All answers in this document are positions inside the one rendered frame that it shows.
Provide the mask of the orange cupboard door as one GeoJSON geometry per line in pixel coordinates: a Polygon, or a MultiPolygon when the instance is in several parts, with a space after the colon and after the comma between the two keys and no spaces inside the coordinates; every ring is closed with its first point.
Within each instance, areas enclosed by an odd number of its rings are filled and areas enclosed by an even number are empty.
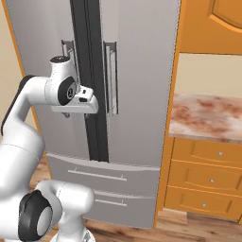
{"type": "Polygon", "coordinates": [[[181,52],[242,55],[242,0],[181,0],[181,52]]]}

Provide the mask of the orange drawer front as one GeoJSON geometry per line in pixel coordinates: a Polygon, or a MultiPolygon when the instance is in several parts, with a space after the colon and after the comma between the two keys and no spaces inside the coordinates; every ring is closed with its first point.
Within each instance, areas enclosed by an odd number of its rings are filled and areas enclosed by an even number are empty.
{"type": "Polygon", "coordinates": [[[164,206],[208,216],[239,220],[242,217],[242,198],[168,186],[164,206]]]}
{"type": "Polygon", "coordinates": [[[168,185],[242,197],[242,169],[172,161],[168,185]]]}
{"type": "Polygon", "coordinates": [[[242,145],[176,138],[172,159],[242,168],[242,145]]]}

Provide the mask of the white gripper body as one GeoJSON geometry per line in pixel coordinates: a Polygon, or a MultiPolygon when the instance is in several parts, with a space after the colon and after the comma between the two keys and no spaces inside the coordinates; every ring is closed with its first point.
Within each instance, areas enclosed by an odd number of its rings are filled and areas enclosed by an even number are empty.
{"type": "Polygon", "coordinates": [[[53,112],[74,112],[74,113],[97,113],[98,102],[93,95],[88,102],[78,102],[77,104],[69,103],[65,106],[52,106],[53,112]]]}

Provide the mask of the grey fridge door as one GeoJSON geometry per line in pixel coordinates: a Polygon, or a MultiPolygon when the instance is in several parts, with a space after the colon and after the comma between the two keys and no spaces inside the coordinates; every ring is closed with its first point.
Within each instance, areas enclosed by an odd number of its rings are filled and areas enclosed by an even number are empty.
{"type": "MultiPolygon", "coordinates": [[[[25,73],[48,77],[50,59],[62,54],[61,42],[74,39],[69,0],[6,0],[6,3],[25,73]]],[[[35,112],[48,152],[89,158],[83,114],[66,117],[45,105],[37,105],[35,112]]]]}
{"type": "Polygon", "coordinates": [[[117,42],[118,114],[108,117],[112,163],[158,167],[181,0],[100,0],[104,43],[117,42]]]}

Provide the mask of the grey fridge drawer front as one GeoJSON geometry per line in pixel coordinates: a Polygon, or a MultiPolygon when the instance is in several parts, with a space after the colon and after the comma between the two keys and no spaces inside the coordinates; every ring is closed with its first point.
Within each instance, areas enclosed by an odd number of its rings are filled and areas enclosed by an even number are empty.
{"type": "Polygon", "coordinates": [[[153,228],[156,199],[95,190],[95,199],[123,202],[127,207],[95,202],[85,218],[134,228],[153,228]]]}
{"type": "Polygon", "coordinates": [[[142,197],[156,197],[160,169],[124,164],[81,160],[53,153],[47,154],[52,177],[55,180],[80,183],[97,191],[142,197]],[[123,177],[128,181],[115,181],[68,173],[67,170],[123,177]]]}

